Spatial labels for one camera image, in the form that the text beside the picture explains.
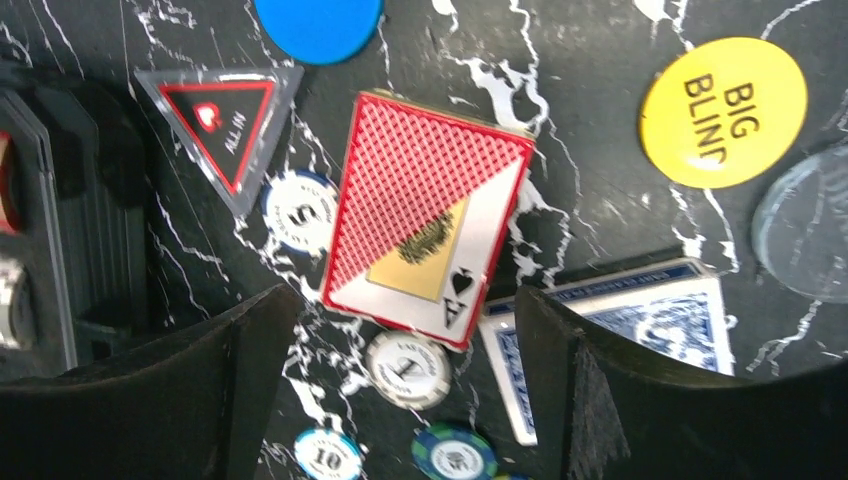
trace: red playing card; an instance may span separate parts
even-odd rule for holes
[[[533,146],[527,135],[381,93],[360,94],[324,279],[324,303],[420,332],[455,349],[467,348]],[[410,265],[417,263],[408,267],[412,272],[408,275],[443,273],[433,298],[369,280],[369,269],[403,242],[421,235],[425,227],[426,232],[438,233],[432,225],[448,225],[439,223],[445,215],[454,222],[450,235],[456,238],[443,255],[438,267],[442,270],[433,270],[437,267],[419,258],[410,260]],[[463,277],[469,272],[473,288]],[[452,273],[453,282],[448,279]],[[455,313],[455,305],[462,306],[461,315],[448,319],[445,315]]]

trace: black marble table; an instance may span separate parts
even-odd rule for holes
[[[493,295],[677,249],[720,272],[737,375],[801,372],[848,351],[846,309],[797,295],[764,272],[750,218],[782,172],[848,139],[846,22],[839,0],[388,0],[361,54],[307,68],[269,172],[308,168],[338,182],[353,99],[376,87],[527,127],[539,153]],[[643,95],[687,49],[726,36],[766,38],[797,59],[810,92],[806,123],[787,155],[754,180],[714,191],[672,184],[640,147]],[[133,108],[153,158],[149,283],[158,331],[202,321],[278,282],[317,300],[324,262],[278,251],[258,209],[232,218],[133,80],[138,69],[290,64],[251,0],[7,0],[0,56],[103,82],[141,105]],[[417,415],[368,386],[363,350],[377,331],[314,305],[282,372],[260,478],[303,478],[294,438],[321,425],[363,448],[367,478],[418,478],[408,445],[435,420],[479,428],[504,467],[534,474],[540,459],[515,443],[479,338],[452,356],[445,403]]]

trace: blue poker chip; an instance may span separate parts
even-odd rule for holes
[[[305,170],[274,177],[260,200],[269,236],[296,253],[320,257],[327,252],[338,210],[339,189]]]
[[[495,451],[483,437],[449,425],[433,425],[412,442],[415,464],[431,480],[492,480]]]
[[[346,436],[314,428],[294,441],[294,458],[315,480],[355,480],[362,473],[362,454]]]
[[[256,0],[268,36],[293,58],[330,65],[352,57],[374,34],[382,0]]]

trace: card deck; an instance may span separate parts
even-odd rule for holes
[[[363,93],[325,305],[468,347],[533,139]]]
[[[656,352],[733,375],[718,277],[700,261],[672,260],[547,292],[588,320]],[[512,298],[484,307],[480,332],[516,439],[536,433],[515,333]]]

